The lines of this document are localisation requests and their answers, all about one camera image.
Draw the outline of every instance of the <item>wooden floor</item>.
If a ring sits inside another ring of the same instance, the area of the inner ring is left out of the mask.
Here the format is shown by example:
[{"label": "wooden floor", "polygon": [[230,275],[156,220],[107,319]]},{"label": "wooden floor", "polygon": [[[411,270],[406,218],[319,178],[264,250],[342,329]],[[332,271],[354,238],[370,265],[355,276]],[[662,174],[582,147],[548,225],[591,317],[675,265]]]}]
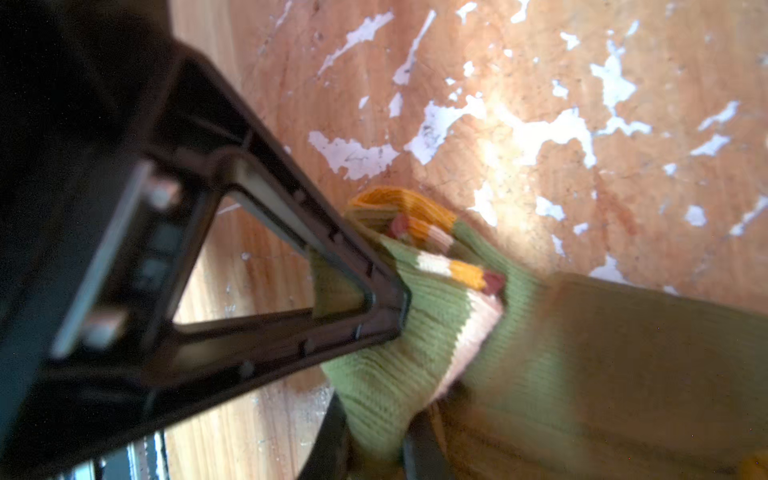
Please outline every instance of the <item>wooden floor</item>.
[{"label": "wooden floor", "polygon": [[[767,3],[171,3],[337,208],[408,187],[541,275],[768,313]],[[307,276],[223,204],[177,320],[311,305]],[[295,478],[330,395],[312,369],[169,429],[172,479]]]}]

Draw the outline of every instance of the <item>metal screw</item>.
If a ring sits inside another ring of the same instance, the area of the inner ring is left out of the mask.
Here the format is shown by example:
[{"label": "metal screw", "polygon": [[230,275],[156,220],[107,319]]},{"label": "metal screw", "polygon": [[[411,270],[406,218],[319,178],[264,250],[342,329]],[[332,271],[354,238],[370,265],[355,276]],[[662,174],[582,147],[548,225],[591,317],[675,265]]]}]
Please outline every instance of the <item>metal screw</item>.
[{"label": "metal screw", "polygon": [[158,211],[164,212],[181,202],[181,184],[170,177],[152,177],[144,191],[147,202]]}]

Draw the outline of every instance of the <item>black tool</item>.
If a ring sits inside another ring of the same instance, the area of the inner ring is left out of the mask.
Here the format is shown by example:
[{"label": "black tool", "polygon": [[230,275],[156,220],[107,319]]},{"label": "black tool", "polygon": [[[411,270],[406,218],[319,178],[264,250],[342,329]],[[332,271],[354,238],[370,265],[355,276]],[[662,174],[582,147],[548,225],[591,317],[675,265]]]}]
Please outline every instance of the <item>black tool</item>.
[{"label": "black tool", "polygon": [[[216,69],[157,27],[164,3],[144,4],[0,5],[3,478],[54,474],[395,338],[408,308]],[[364,308],[174,325],[225,194],[346,273]]]}]

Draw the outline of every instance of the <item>wood grain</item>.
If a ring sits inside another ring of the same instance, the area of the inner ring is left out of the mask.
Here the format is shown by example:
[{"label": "wood grain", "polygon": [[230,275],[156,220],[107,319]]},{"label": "wood grain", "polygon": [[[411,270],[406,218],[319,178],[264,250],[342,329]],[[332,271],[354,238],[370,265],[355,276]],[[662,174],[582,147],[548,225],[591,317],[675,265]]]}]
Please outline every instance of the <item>wood grain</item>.
[{"label": "wood grain", "polygon": [[[743,235],[730,234],[768,194],[765,2],[531,0],[527,18],[514,24],[510,17],[520,3],[501,0],[478,2],[465,24],[455,14],[463,1],[171,3],[176,35],[209,55],[335,207],[373,185],[408,187],[455,208],[541,275],[587,274],[605,265],[608,255],[629,283],[768,313],[768,214],[754,217]],[[410,82],[397,85],[392,77],[430,9],[437,16],[416,52]],[[386,12],[394,20],[318,75],[348,32]],[[627,35],[635,21],[637,32]],[[566,49],[562,32],[581,43]],[[625,49],[621,75],[637,87],[617,104],[617,115],[650,125],[649,134],[598,134],[611,114],[591,66],[606,64],[609,39]],[[505,49],[513,51],[511,58]],[[475,67],[468,78],[467,61]],[[447,77],[457,83],[447,85]],[[552,94],[553,80],[569,90],[567,99]],[[457,87],[463,92],[452,102],[449,94]],[[396,92],[404,105],[391,118],[388,105]],[[457,120],[425,165],[404,150],[430,101],[461,108],[465,96],[476,92],[483,93],[484,120]],[[369,100],[358,108],[365,96]],[[737,114],[699,131],[729,101],[739,101]],[[522,145],[494,113],[499,105],[524,122],[552,122],[578,108],[597,164],[585,167],[576,140],[547,141],[536,165],[519,164]],[[349,180],[344,167],[334,172],[308,141],[311,131],[364,148],[391,144],[401,153],[384,173]],[[714,156],[690,154],[715,133],[730,142]],[[677,170],[670,176],[664,166],[672,163]],[[485,182],[497,227],[467,210]],[[562,206],[565,218],[537,215],[537,197]],[[685,220],[692,205],[704,211],[702,227]],[[581,223],[589,228],[578,235],[573,227]],[[221,214],[178,319],[214,318],[232,306],[240,315],[311,304],[306,264],[286,247],[261,240],[265,235],[242,209]],[[562,242],[562,256],[553,236]],[[251,254],[248,261],[243,252]],[[302,442],[311,442],[318,426],[315,414],[322,409],[315,399],[327,397],[313,370],[169,430],[174,480],[294,478],[310,447]]]}]

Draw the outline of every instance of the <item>paint fleck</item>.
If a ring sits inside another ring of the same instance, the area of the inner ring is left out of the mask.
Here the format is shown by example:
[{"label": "paint fleck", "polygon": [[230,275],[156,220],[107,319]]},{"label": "paint fleck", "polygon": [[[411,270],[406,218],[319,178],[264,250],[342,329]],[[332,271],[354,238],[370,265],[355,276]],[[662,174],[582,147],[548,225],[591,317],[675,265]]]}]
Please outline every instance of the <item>paint fleck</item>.
[{"label": "paint fleck", "polygon": [[395,93],[392,100],[389,102],[389,118],[399,117],[402,110],[402,94],[400,92]]},{"label": "paint fleck", "polygon": [[293,0],[288,0],[286,2],[286,6],[283,8],[283,14],[280,16],[280,18],[277,19],[277,22],[275,23],[275,30],[280,27],[283,22],[286,20],[286,17],[288,16],[288,12],[290,12],[290,8],[293,6]]},{"label": "paint fleck", "polygon": [[765,208],[768,207],[768,197],[764,195],[760,195],[760,197],[757,199],[757,203],[755,203],[755,207],[750,212],[746,212],[744,215],[741,216],[741,221],[737,223],[736,225],[733,225],[730,228],[730,234],[734,237],[741,237],[744,233],[744,228],[752,221],[754,220],[758,215],[760,215],[760,212],[765,210]]},{"label": "paint fleck", "polygon": [[739,102],[738,101],[729,101],[728,105],[725,106],[723,111],[721,111],[719,114],[712,115],[711,117],[705,118],[703,122],[699,125],[699,131],[705,131],[709,127],[712,126],[713,123],[717,122],[719,124],[724,124],[728,122],[731,118],[733,118],[736,113],[739,111]]},{"label": "paint fleck", "polygon": [[345,141],[336,138],[328,141],[318,131],[311,131],[309,142],[328,161],[333,173],[338,174],[341,167],[346,168],[345,179],[359,180],[363,177],[374,177],[387,169],[392,161],[400,155],[391,144],[381,147],[363,148],[355,140]]},{"label": "paint fleck", "polygon": [[703,227],[707,224],[707,217],[704,215],[704,209],[698,205],[691,205],[685,213],[685,221],[694,227]]},{"label": "paint fleck", "polygon": [[459,10],[456,10],[456,14],[462,20],[462,25],[464,25],[467,22],[467,14],[472,10],[476,9],[477,7],[478,7],[478,4],[474,2],[469,2],[465,4],[463,7],[461,7]]},{"label": "paint fleck", "polygon": [[416,63],[416,50],[419,49],[419,44],[422,42],[422,38],[424,38],[427,30],[429,30],[429,26],[432,24],[432,21],[435,20],[435,16],[437,16],[437,14],[434,10],[430,10],[427,14],[427,19],[424,21],[422,29],[419,31],[419,34],[416,36],[416,38],[413,39],[411,49],[408,50],[408,58],[406,58],[405,63],[400,65],[400,68],[397,69],[395,76],[392,77],[392,81],[394,81],[396,84],[407,85],[411,79],[411,70],[413,70],[413,65]]},{"label": "paint fleck", "polygon": [[464,64],[464,76],[468,77],[473,73],[475,73],[475,66],[472,64],[472,60],[470,60]]},{"label": "paint fleck", "polygon": [[605,61],[605,65],[589,65],[593,76],[603,81],[603,105],[611,113],[611,118],[608,119],[605,128],[598,131],[597,135],[611,135],[620,129],[627,136],[632,135],[636,131],[649,134],[652,130],[650,125],[639,121],[627,124],[616,113],[616,105],[619,102],[628,100],[637,90],[637,87],[621,76],[621,56],[626,52],[624,47],[616,48],[614,41],[608,40],[607,49],[609,56]]},{"label": "paint fleck", "polygon": [[690,151],[690,154],[694,157],[698,157],[700,155],[709,155],[710,157],[714,157],[717,155],[717,152],[720,151],[720,149],[727,145],[729,142],[730,137],[724,137],[723,135],[715,134],[712,135],[712,138],[707,142]]},{"label": "paint fleck", "polygon": [[448,129],[464,115],[485,120],[485,102],[481,98],[467,95],[467,105],[464,108],[439,107],[434,101],[424,108],[424,121],[416,136],[404,147],[413,153],[422,165],[426,165],[437,154],[440,145],[445,142]]},{"label": "paint fleck", "polygon": [[390,23],[392,20],[394,20],[394,18],[395,15],[392,12],[377,15],[373,19],[366,17],[357,29],[352,30],[346,34],[346,43],[344,46],[326,57],[326,60],[323,62],[323,66],[320,67],[320,70],[317,72],[317,76],[319,77],[322,75],[328,67],[333,65],[333,62],[336,61],[338,57],[344,55],[344,53],[346,53],[350,48],[359,43],[363,43],[364,41],[372,41],[376,36],[376,31],[384,25]]},{"label": "paint fleck", "polygon": [[589,223],[584,222],[574,226],[574,233],[578,236],[589,230]]},{"label": "paint fleck", "polygon": [[552,234],[552,243],[554,244],[554,252],[561,257],[565,257],[565,252],[563,251],[563,240],[560,240],[554,234]]},{"label": "paint fleck", "polygon": [[475,206],[468,208],[468,210],[479,213],[488,225],[496,227],[498,225],[498,216],[496,215],[496,210],[493,209],[493,205],[491,205],[492,199],[493,189],[491,189],[491,185],[488,182],[483,182],[480,190],[475,190]]},{"label": "paint fleck", "polygon": [[512,23],[524,22],[528,12],[528,3],[530,2],[531,0],[520,0],[520,11],[515,13],[509,21]]},{"label": "paint fleck", "polygon": [[562,85],[560,85],[560,82],[557,80],[552,81],[552,94],[555,97],[560,98],[568,98],[568,89]]},{"label": "paint fleck", "polygon": [[630,25],[629,30],[627,30],[627,34],[625,36],[631,37],[632,35],[636,34],[638,27],[640,27],[640,20],[635,20],[632,22],[632,25]]},{"label": "paint fleck", "polygon": [[598,268],[592,270],[589,273],[589,276],[591,276],[592,278],[605,280],[607,282],[623,283],[624,285],[631,285],[631,283],[625,280],[624,275],[622,275],[621,272],[616,268],[617,265],[618,265],[618,262],[616,261],[616,259],[606,253],[605,265],[599,266]]},{"label": "paint fleck", "polygon": [[560,32],[560,38],[565,40],[565,49],[568,51],[573,50],[581,43],[576,35],[571,35],[570,33],[565,33],[564,31]]},{"label": "paint fleck", "polygon": [[454,92],[452,92],[451,94],[449,94],[449,95],[448,95],[448,98],[449,98],[450,100],[452,100],[452,101],[458,101],[458,96],[459,96],[460,94],[462,94],[462,88],[461,88],[461,87],[459,87],[459,88],[456,88],[456,91],[454,91]]},{"label": "paint fleck", "polygon": [[536,157],[546,141],[565,145],[571,139],[581,143],[584,151],[584,165],[592,168],[598,159],[592,149],[592,135],[587,129],[587,122],[579,117],[578,108],[562,111],[551,123],[546,121],[524,122],[514,116],[503,104],[494,110],[496,116],[511,127],[512,139],[520,147],[521,156],[516,160],[520,165],[536,165]]},{"label": "paint fleck", "polygon": [[552,217],[558,222],[565,218],[561,205],[555,205],[544,197],[536,197],[536,214],[541,217]]}]

